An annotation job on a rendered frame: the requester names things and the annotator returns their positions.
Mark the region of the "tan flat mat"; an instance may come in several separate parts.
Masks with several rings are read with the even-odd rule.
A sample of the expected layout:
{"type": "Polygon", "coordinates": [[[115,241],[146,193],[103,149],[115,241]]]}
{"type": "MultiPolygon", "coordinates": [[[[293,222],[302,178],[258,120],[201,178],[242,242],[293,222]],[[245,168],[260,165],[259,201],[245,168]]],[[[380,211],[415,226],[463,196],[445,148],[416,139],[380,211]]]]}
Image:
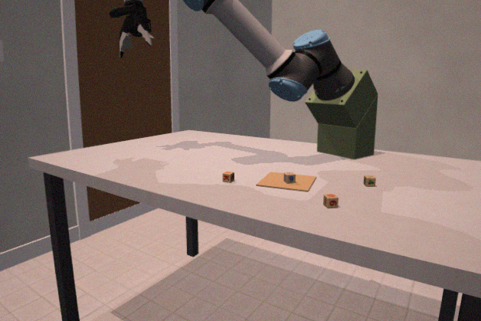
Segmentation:
{"type": "Polygon", "coordinates": [[[296,175],[296,182],[287,184],[283,180],[283,175],[284,173],[270,172],[256,186],[308,192],[316,180],[316,176],[296,175]]]}

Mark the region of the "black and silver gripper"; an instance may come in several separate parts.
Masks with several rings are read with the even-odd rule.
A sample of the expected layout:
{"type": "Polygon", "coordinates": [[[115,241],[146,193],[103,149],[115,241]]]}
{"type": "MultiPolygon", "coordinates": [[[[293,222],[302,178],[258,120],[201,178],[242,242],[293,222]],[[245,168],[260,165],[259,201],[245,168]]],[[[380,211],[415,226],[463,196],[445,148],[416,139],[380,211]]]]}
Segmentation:
{"type": "Polygon", "coordinates": [[[143,7],[143,3],[139,0],[129,0],[125,2],[125,6],[127,5],[135,5],[137,11],[126,16],[125,21],[123,22],[123,26],[120,30],[120,33],[119,33],[120,58],[122,58],[123,56],[124,49],[131,49],[133,47],[133,43],[131,42],[131,37],[132,37],[131,34],[133,34],[133,36],[135,37],[143,36],[146,42],[150,46],[152,46],[151,39],[154,39],[154,37],[149,34],[149,32],[152,32],[151,21],[147,18],[146,8],[143,7]],[[149,28],[149,25],[150,25],[150,28],[149,28]],[[127,34],[128,32],[131,34],[127,34]]]}

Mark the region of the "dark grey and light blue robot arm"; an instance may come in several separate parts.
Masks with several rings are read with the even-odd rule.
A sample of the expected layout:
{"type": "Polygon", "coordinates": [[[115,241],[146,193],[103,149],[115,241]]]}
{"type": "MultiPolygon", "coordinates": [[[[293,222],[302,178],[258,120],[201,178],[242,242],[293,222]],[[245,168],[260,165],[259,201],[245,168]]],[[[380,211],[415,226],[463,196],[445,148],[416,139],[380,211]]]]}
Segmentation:
{"type": "Polygon", "coordinates": [[[352,72],[323,30],[297,38],[293,52],[285,50],[238,0],[183,1],[194,11],[213,14],[265,66],[269,88],[284,100],[300,100],[312,84],[320,100],[334,100],[354,85],[352,72]]]}

